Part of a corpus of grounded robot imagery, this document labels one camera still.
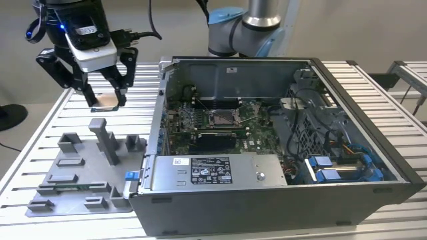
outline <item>black cylindrical base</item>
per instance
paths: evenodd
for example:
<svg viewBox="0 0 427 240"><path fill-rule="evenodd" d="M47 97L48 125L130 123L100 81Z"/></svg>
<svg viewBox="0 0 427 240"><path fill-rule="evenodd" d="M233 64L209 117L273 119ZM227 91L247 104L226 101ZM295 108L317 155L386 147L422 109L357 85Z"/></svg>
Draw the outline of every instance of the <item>black cylindrical base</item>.
<svg viewBox="0 0 427 240"><path fill-rule="evenodd" d="M0 106L0 132L16 127L28 116L27 108L18 104Z"/></svg>

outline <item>black cable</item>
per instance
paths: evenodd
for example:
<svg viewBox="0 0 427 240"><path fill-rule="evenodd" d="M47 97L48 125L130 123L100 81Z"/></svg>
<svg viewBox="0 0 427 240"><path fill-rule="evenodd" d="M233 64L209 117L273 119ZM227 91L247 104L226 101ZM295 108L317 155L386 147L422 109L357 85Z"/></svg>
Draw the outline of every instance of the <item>black cable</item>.
<svg viewBox="0 0 427 240"><path fill-rule="evenodd" d="M287 143L286 143L286 150L291 154L291 156L295 158L297 161L303 162L301 159L301 156L298 154L295 154L294 152L291 152L291 142L293 142L293 138L295 135L297 126L299 124L299 114L301 114L301 109L299 109L299 105L297 104L297 101L295 101L295 118L294 118L294 125L293 125L293 129L291 129L291 135L289 136Z"/></svg>
<svg viewBox="0 0 427 240"><path fill-rule="evenodd" d="M22 150L19 150L19 149L16 149L16 148L4 145L2 142L0 142L0 146L4 147L4 148L7 148L7 149L11 149L11 150L14 150L14 151L16 151L16 152L20 152L20 153L23 152Z"/></svg>
<svg viewBox="0 0 427 240"><path fill-rule="evenodd" d="M193 84L190 84L190 85L185 85L183 87L182 87L182 93L181 93L181 99L185 101L186 100L186 89L187 88L194 88L195 87L195 85L193 85Z"/></svg>
<svg viewBox="0 0 427 240"><path fill-rule="evenodd" d="M294 125L293 125L293 129L291 129L291 135L289 136L289 139L287 139L287 143L286 143L286 150L287 152L290 153L290 155L295 158L297 161L302 162L303 160L301 159L301 156L298 155L298 153L295 154L293 151L291 151L291 142L293 142L293 138L294 138L294 135L295 135L295 131L297 131L297 126L299 124L299 105L297 103L297 99L299 99L306 105L309 105L309 102L302 99L301 97L298 97L298 94L302 92L302 91L313 91L313 92L317 92L319 95L321 95L321 92L317 91L315 89L311 89L311 88L302 88L301 90L298 90L294 94L294 102L295 102L295 119L294 119ZM319 117L318 117L318 114L317 112L313 113L314 115L314 118L315 120L322 124L322 126L333 132L331 128L329 127L329 125L321 121Z"/></svg>
<svg viewBox="0 0 427 240"><path fill-rule="evenodd" d="M209 0L195 0L202 8L202 11L205 13L205 16L206 16L206 21L207 21L207 24L210 25L210 18L211 18L211 15L210 15L210 11L209 11Z"/></svg>
<svg viewBox="0 0 427 240"><path fill-rule="evenodd" d="M152 0L148 1L148 20L150 20L150 26L151 26L151 31L154 33L154 37L156 37L159 40L163 39L160 36L156 27L155 27L155 22L154 22L154 3Z"/></svg>
<svg viewBox="0 0 427 240"><path fill-rule="evenodd" d="M413 113L413 115L415 116L417 115L417 113L419 112L419 109L421 109L421 105L417 105L417 107L415 107L415 111L414 111L414 113Z"/></svg>
<svg viewBox="0 0 427 240"><path fill-rule="evenodd" d="M47 35L48 31L48 7L47 7L47 0L39 0L39 19L36 19L31 24L26 32L26 40L32 43L38 44Z"/></svg>
<svg viewBox="0 0 427 240"><path fill-rule="evenodd" d="M403 96L403 98L402 98L401 104L403 104L403 101L405 101L406 98L407 98L407 95L409 95L409 92L410 92L411 88L413 88L413 86L409 86L409 89L407 89L406 94L405 94L405 96Z"/></svg>

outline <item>motherboard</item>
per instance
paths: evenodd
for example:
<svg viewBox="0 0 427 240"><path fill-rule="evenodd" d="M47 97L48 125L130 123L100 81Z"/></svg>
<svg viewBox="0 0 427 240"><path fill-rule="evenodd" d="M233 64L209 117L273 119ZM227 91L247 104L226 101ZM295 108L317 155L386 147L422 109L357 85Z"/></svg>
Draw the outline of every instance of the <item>motherboard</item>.
<svg viewBox="0 0 427 240"><path fill-rule="evenodd" d="M271 106L257 100L193 104L177 102L167 111L171 155L285 155Z"/></svg>

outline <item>white wall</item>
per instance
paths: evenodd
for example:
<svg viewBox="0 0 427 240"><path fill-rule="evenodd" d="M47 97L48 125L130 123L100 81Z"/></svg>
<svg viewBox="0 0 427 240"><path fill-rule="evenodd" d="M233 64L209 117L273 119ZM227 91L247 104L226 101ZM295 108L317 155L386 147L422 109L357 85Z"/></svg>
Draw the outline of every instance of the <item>white wall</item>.
<svg viewBox="0 0 427 240"><path fill-rule="evenodd" d="M427 61L427 0L301 1L287 56L355 60L369 72Z"/></svg>
<svg viewBox="0 0 427 240"><path fill-rule="evenodd" d="M139 61L158 62L162 56L206 56L209 27L195 0L154 0L154 23L163 41L140 40ZM30 23L36 19L32 0L2 0L0 8L0 104L51 103L63 89L36 63L36 56L51 48L48 37L36 45L24 39ZM103 0L112 31L151 31L148 0ZM246 0L211 0L210 9L247 7Z"/></svg>
<svg viewBox="0 0 427 240"><path fill-rule="evenodd" d="M427 60L427 0L301 1L289 56L355 60L369 72L386 71L395 60ZM51 103L63 91L35 62L40 51L52 47L50 39L36 45L24 40L36 18L31 2L0 0L0 104L4 99ZM111 30L150 31L147 0L103 3ZM210 1L211 10L226 6L246 8L247 0ZM162 56L206 55L209 28L195 0L154 0L154 21L164 39L140 40L140 62L156 62Z"/></svg>

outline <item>power supply label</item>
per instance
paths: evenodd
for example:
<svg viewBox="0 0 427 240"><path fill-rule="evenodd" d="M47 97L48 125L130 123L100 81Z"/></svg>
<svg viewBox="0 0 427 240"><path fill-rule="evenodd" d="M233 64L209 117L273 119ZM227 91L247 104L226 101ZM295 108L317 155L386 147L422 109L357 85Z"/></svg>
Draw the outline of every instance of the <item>power supply label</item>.
<svg viewBox="0 0 427 240"><path fill-rule="evenodd" d="M229 157L191 159L191 182L199 184L233 184L233 166Z"/></svg>

